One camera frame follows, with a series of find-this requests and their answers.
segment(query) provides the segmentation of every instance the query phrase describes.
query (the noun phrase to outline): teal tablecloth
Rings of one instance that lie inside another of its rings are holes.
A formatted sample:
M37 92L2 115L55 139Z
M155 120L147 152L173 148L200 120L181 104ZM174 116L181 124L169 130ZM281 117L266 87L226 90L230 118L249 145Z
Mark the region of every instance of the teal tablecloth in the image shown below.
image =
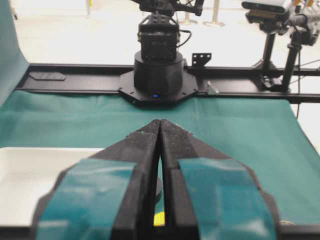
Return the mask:
M15 91L0 107L0 147L105 148L154 119L253 168L282 220L320 224L320 157L285 100L194 97L141 108L119 95Z

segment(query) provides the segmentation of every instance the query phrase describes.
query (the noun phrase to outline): metal bracket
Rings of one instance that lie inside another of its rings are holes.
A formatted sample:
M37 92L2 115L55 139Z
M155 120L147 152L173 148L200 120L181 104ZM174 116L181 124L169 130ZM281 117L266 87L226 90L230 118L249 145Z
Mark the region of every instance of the metal bracket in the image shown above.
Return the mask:
M31 71L29 76L38 81L64 81L66 76L60 72Z
M210 52L193 53L192 67L204 67L211 60L211 56L212 54Z

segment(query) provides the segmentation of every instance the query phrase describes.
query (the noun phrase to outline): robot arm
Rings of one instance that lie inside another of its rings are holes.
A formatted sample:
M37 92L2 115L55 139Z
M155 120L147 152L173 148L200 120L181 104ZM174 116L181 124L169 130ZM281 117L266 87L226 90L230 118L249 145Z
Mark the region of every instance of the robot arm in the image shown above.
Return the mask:
M204 0L189 0L183 4L180 0L132 0L140 5L140 10L172 17L177 11L194 13L197 16L202 14Z

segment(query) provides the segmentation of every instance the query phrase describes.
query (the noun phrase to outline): black cable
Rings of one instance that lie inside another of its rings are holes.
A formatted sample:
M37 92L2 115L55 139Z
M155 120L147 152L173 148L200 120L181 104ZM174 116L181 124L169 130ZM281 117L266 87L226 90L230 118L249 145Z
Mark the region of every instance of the black cable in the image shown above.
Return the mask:
M290 82L290 84L295 84L295 83L296 83L296 82L298 82L298 81L299 81L299 79L298 79L298 80L295 80L295 81Z
M301 72L301 43L302 43L301 34L300 34L297 26L292 21L290 21L290 24L293 26L293 28L296 31L297 36L298 36L299 52L298 52L298 66L297 67L298 67L299 72ZM298 94L300 94L300 92L301 92L301 82L300 82L300 80L301 80L301 76L299 75L298 76L298 80L297 80L297 82L298 82ZM299 118L300 104L301 103L298 104L298 108L296 110L296 119Z
M303 66L309 65L309 64L314 64L314 63L317 63L317 62L320 62L320 59L314 60L314 61L310 61L310 62L306 62L304 64L301 64L300 67L303 67Z
M189 30L182 30L182 29L180 29L180 32L182 32L182 33L187 33L187 34L189 34L189 36L188 36L188 38L187 38L183 43L181 43L180 45L176 46L177 48L180 48L180 47L182 47L183 45L185 45L185 44L190 40L190 38L191 38L191 36L192 36L192 32L189 31Z
M192 6L192 2L193 2L194 0L189 0L187 3L186 3L186 6L188 5L188 4L190 4L191 6Z

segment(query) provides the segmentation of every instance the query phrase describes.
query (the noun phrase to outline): teal tape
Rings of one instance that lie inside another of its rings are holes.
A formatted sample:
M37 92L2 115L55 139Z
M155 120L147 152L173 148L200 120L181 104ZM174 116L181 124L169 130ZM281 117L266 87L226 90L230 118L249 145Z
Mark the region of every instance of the teal tape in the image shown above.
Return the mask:
M232 159L179 160L201 240L276 240L272 215L245 167Z
M37 240L108 240L135 167L84 159L67 172L38 224Z
M120 95L14 91L0 107L0 147L105 148L154 119L252 168L281 220L320 223L320 157L285 100L193 97L172 107L137 107Z
M22 55L11 9L7 0L0 0L0 106L15 89L29 63Z

